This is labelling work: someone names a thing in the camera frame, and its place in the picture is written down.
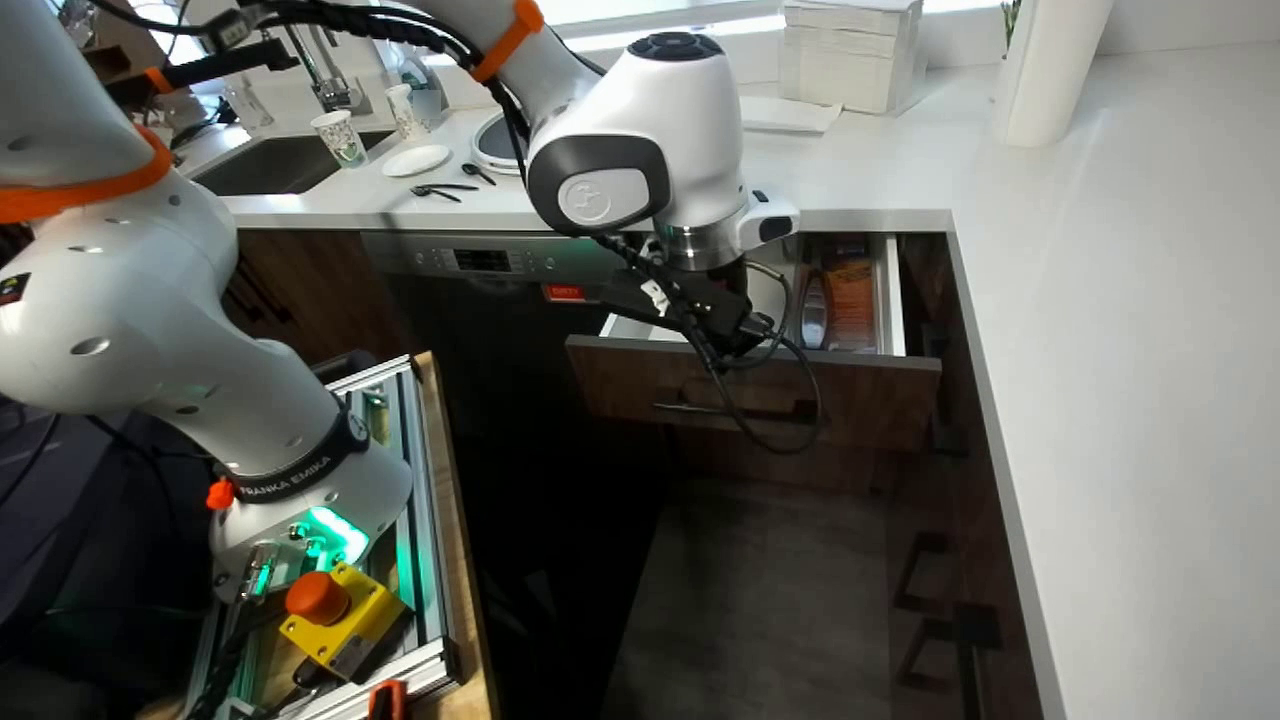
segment white countertop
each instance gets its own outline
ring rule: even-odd
[[[1103,61],[1045,151],[989,141],[991,90],[964,74],[900,119],[748,136],[748,180],[803,228],[955,231],[1048,718],[1277,718],[1280,47]],[[233,212],[541,228],[517,180],[458,209],[406,186],[371,165]]]

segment sink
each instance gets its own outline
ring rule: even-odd
[[[362,149],[377,149],[388,136],[390,132],[360,132]],[[196,186],[204,186],[212,198],[280,198],[306,192],[332,172],[336,160],[320,136],[266,136],[201,172]]]

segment black cable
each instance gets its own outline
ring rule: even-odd
[[[30,458],[23,461],[23,469],[17,469],[17,475],[2,484],[0,494],[0,510],[9,510],[9,501],[28,484],[36,461],[45,458],[48,439],[55,436],[55,427],[64,425],[64,415],[50,415],[45,436],[36,439]]]
[[[622,258],[631,270],[642,270],[653,280],[660,280],[662,294],[671,295],[671,306],[686,306],[686,295],[678,294],[678,283],[671,283],[660,265],[642,259],[636,247],[615,245],[615,242],[606,242],[606,236],[593,236],[593,242],[596,242],[601,247]],[[809,425],[809,433],[803,433],[799,446],[771,446],[771,439],[765,439],[765,436],[750,427],[750,421],[734,408],[734,401],[726,396],[723,373],[715,369],[715,357],[713,357],[704,345],[686,345],[686,350],[696,354],[696,361],[698,361],[704,373],[713,378],[715,401],[721,401],[721,408],[726,413],[726,421],[731,421],[755,449],[765,449],[765,451],[771,451],[771,458],[799,458],[799,451],[809,451],[809,449],[820,439],[820,427],[822,427],[820,381],[816,381],[810,357],[809,357],[797,341],[788,341],[785,328],[774,328],[767,341],[780,345],[780,350],[788,350],[788,354],[799,361],[803,381],[809,381],[810,425]]]
[[[223,703],[223,698],[228,698],[228,687],[236,681],[239,656],[245,656],[253,632],[262,622],[266,622],[262,601],[239,603],[236,626],[233,626],[223,648],[217,648],[207,681],[204,681],[196,703],[187,709],[187,720],[212,720],[217,718],[217,709]]]
[[[767,354],[760,354],[760,357],[739,357],[734,366],[726,366],[726,373],[750,373],[750,369],[760,369],[760,366],[771,366],[771,357],[774,357],[774,350],[780,350],[780,341],[785,341],[785,334],[793,328],[793,280],[785,276],[785,272],[765,272],[765,270],[755,270],[755,265],[748,265],[748,272],[760,272],[760,276],[767,276],[767,280],[774,280],[780,290],[785,290],[785,320],[774,325],[774,334],[767,335]]]
[[[303,46],[297,40],[292,23],[282,23],[282,35],[287,35],[287,46],[292,46],[292,55],[303,64],[303,74],[306,74],[306,80],[313,80],[313,90],[315,90],[315,84],[320,84],[320,74],[315,74],[315,64],[313,64],[313,55],[303,54]]]
[[[124,20],[124,23],[149,30],[149,32],[207,35],[204,23],[157,23],[157,20],[145,20],[145,16],[127,12],[127,9],[117,9],[110,0],[90,0],[90,9],[99,9],[99,12],[106,12],[106,16]]]
[[[820,439],[820,427],[822,427],[822,396],[820,396],[816,369],[810,369],[809,354],[803,354],[797,341],[780,335],[780,334],[774,334],[774,341],[799,361],[803,381],[809,381],[809,391],[810,391],[810,425],[803,425],[803,439],[799,439],[799,446],[771,446],[771,439],[765,439],[765,436],[748,425],[748,415],[734,408],[734,401],[726,396],[723,378],[715,373],[715,361],[713,361],[709,354],[698,354],[698,350],[696,350],[696,357],[704,361],[704,369],[709,369],[709,378],[713,378],[713,389],[715,389],[715,396],[721,396],[721,408],[726,413],[726,421],[731,421],[755,449],[765,449],[765,451],[771,451],[771,458],[799,458],[799,451],[809,451],[809,449]]]
[[[187,23],[187,12],[190,12],[190,0],[182,0],[171,20]]]
[[[399,46],[422,46],[433,54],[446,54],[458,70],[474,70],[483,54],[455,35],[446,23],[433,20],[426,12],[406,12],[406,9],[347,9],[347,5],[271,5],[277,16],[262,20],[259,30],[271,23],[325,23],[325,30],[345,30],[351,35],[377,35],[377,40],[399,40]],[[527,145],[527,119],[521,113],[521,101],[512,90],[489,80],[483,84],[492,101],[502,113],[507,141],[517,151],[517,167],[524,175],[524,145]]]

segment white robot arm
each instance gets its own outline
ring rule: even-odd
[[[685,328],[696,350],[760,341],[750,306],[704,272],[788,236],[793,212],[739,186],[734,93],[713,40],[653,35],[601,77],[530,0],[377,9],[262,0],[259,16],[466,47],[458,61],[527,129],[537,212],[628,258],[619,307]],[[138,408],[212,451],[236,475],[217,519],[218,570],[282,539],[306,510],[383,532],[411,475],[347,427],[297,354],[228,325],[236,228],[217,198],[127,129],[38,0],[2,0],[0,40],[0,225],[36,225],[30,247],[0,270],[0,391],[55,413]],[[660,258],[606,242],[639,219],[655,225]]]

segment drawer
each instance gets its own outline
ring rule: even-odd
[[[895,242],[842,245],[846,251],[834,258],[820,258],[820,245],[822,236],[799,236],[750,258],[755,272],[748,272],[750,306],[788,318],[785,334],[810,345],[820,401],[803,361],[785,350],[750,373],[726,373],[723,391],[760,436],[780,446],[820,425],[820,446],[916,451],[926,446],[940,361],[908,357]],[[833,294],[841,276],[862,276],[867,295]],[[596,415],[734,433],[715,381],[677,334],[613,318],[601,335],[569,335],[569,361]]]

